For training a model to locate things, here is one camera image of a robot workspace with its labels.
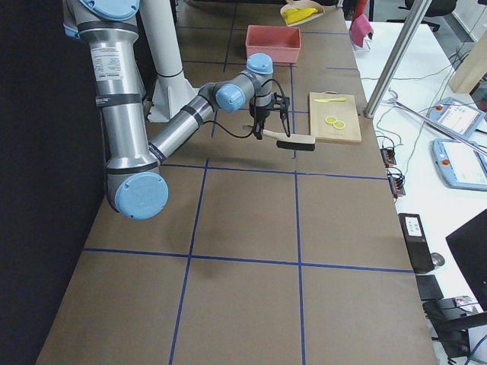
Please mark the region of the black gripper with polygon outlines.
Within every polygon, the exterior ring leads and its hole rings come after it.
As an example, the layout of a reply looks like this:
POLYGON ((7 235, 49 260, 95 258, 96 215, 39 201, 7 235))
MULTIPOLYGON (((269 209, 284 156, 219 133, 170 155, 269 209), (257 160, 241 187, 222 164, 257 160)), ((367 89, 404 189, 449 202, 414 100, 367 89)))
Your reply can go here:
POLYGON ((253 124, 251 125, 252 132, 258 140, 263 139, 262 131, 265 128, 266 119, 271 112, 279 112, 282 121, 282 127, 285 132, 290 131, 290 122, 288 117, 288 108, 290 99, 284 95, 272 94, 270 101, 264 106, 257 106, 256 101, 259 97, 254 97, 249 102, 250 115, 253 117, 253 124))

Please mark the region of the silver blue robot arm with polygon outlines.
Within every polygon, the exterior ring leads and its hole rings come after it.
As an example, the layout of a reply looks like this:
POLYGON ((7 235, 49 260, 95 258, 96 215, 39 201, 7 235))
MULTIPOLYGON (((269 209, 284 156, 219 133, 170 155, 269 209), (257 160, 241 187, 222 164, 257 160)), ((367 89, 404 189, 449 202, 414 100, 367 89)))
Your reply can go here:
POLYGON ((96 104, 107 131, 107 199, 133 220, 159 214, 169 191, 158 167, 217 110, 242 106, 253 117, 251 134, 260 138, 272 111, 288 121, 289 100, 273 92, 273 63, 251 55, 246 68, 229 81, 195 89, 186 80, 173 12, 167 1, 65 1, 65 32, 85 42, 91 53, 96 104), (145 88, 136 65, 135 41, 145 33, 157 72, 153 112, 165 127, 153 138, 145 128, 145 88))

